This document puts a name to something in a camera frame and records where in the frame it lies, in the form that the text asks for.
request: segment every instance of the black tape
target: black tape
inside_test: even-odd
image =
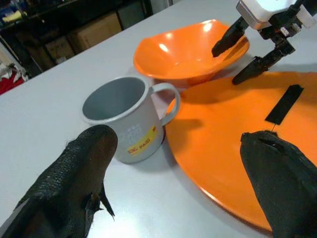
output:
[[[304,89],[298,84],[294,84],[288,87],[283,97],[278,101],[273,110],[265,118],[266,121],[280,125],[284,120],[284,117],[302,94]]]

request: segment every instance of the orange plate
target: orange plate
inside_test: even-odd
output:
[[[240,137],[272,130],[274,124],[264,119],[290,85],[300,84],[300,98],[274,131],[317,165],[317,73],[265,73],[238,86],[231,79],[184,91],[179,113],[166,126],[167,138],[178,164],[203,192],[230,213],[270,231],[241,161]]]

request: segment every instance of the red cloth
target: red cloth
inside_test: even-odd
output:
[[[12,75],[10,78],[2,78],[2,81],[0,81],[0,95],[24,83],[24,80],[22,77],[20,77],[18,80],[14,82],[15,76],[16,76],[16,72],[12,72]]]

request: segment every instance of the white table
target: white table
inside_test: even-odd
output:
[[[183,0],[67,62],[0,96],[0,224],[38,175],[88,127],[83,100],[105,82],[133,69],[133,54],[147,36],[211,18],[233,23],[237,0]],[[235,74],[273,44],[247,30],[248,54],[218,77]],[[297,51],[272,70],[316,71],[317,28],[291,39]],[[160,115],[168,99],[155,97]],[[211,202],[176,164],[167,142],[149,159],[128,166],[114,159],[106,194],[116,214],[95,215],[90,238],[265,237]]]

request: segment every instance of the mug handle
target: mug handle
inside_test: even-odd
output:
[[[179,111],[179,108],[180,108],[180,95],[179,95],[179,92],[170,83],[159,83],[157,85],[152,86],[151,88],[152,88],[151,94],[157,93],[157,92],[163,91],[163,90],[171,90],[175,94],[175,105],[174,105],[172,111],[169,114],[165,115],[160,120],[162,125],[166,125],[167,123],[169,123],[176,116],[176,114]]]

